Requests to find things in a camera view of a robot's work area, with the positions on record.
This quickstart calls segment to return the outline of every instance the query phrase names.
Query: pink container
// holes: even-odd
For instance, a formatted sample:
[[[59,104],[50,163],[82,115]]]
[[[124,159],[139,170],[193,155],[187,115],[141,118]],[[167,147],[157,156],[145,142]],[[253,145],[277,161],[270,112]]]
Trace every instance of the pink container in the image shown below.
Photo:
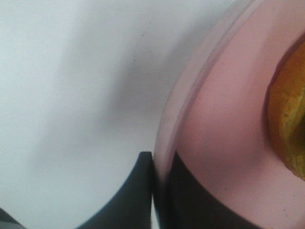
[[[266,229],[305,228],[305,182],[273,152],[265,118],[268,86],[304,34],[304,0],[240,0],[221,18],[163,113],[154,152],[161,195],[177,151],[241,217]]]

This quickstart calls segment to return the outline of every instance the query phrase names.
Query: white background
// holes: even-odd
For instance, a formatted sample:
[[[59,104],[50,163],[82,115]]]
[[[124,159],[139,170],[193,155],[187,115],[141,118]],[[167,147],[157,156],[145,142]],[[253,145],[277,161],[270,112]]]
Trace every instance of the white background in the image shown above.
[[[68,229],[107,203],[232,2],[0,1],[0,207]]]

